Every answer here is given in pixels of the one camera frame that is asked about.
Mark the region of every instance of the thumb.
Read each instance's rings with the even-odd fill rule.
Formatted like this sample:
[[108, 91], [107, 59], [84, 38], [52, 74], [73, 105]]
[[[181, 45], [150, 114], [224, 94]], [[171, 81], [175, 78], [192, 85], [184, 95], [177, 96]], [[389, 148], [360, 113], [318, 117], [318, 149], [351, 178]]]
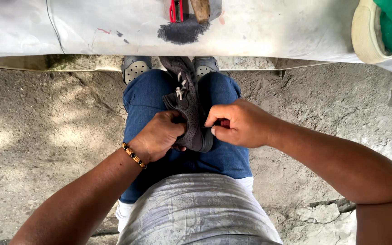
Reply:
[[226, 129], [221, 126], [213, 126], [211, 133], [218, 139], [233, 145], [237, 144], [237, 130]]

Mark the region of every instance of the concrete floor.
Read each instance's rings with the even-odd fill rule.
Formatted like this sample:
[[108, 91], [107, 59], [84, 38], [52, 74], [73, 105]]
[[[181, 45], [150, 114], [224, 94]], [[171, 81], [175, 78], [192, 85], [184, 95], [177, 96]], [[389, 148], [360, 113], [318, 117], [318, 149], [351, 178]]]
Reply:
[[[242, 96], [281, 119], [360, 142], [392, 159], [392, 73], [364, 64], [231, 72]], [[0, 69], [0, 244], [61, 187], [119, 147], [120, 73]], [[250, 151], [254, 195], [285, 244], [355, 243], [355, 206], [306, 167]], [[89, 244], [115, 244], [113, 210]]]

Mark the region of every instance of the person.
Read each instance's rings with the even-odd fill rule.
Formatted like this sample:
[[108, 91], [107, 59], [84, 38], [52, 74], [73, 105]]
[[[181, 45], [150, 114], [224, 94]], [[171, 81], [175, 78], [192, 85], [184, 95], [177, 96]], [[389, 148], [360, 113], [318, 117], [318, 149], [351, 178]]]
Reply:
[[297, 159], [356, 203], [357, 244], [392, 244], [390, 159], [268, 114], [241, 99], [237, 83], [217, 71], [198, 82], [209, 111], [205, 126], [228, 119], [230, 128], [211, 128], [208, 153], [171, 149], [186, 124], [176, 123], [180, 113], [164, 106], [162, 96], [175, 91], [170, 79], [157, 69], [132, 79], [124, 92], [125, 149], [48, 198], [10, 244], [86, 244], [117, 199], [131, 207], [128, 215], [116, 212], [125, 220], [118, 245], [281, 244], [251, 192], [248, 148], [261, 146]]

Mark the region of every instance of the white shoelace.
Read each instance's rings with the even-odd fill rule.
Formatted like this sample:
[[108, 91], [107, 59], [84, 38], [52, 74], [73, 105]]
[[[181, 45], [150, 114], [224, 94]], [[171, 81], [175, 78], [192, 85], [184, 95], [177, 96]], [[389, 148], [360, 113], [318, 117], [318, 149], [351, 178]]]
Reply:
[[[181, 81], [181, 78], [182, 78], [182, 76], [181, 76], [181, 72], [180, 72], [178, 74], [178, 82]], [[179, 96], [179, 100], [182, 100], [182, 96], [184, 95], [184, 92], [187, 89], [187, 87], [185, 87], [186, 83], [187, 83], [187, 80], [184, 80], [184, 81], [181, 82], [181, 86], [182, 87], [181, 88], [180, 87], [176, 88], [175, 92], [176, 92], [176, 95]]]

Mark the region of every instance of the hammer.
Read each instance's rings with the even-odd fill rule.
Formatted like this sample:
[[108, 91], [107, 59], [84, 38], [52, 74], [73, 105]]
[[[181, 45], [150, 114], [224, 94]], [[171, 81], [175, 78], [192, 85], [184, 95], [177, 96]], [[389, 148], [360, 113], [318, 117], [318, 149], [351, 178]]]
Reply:
[[190, 0], [197, 22], [199, 24], [207, 23], [210, 19], [210, 1], [209, 0]]

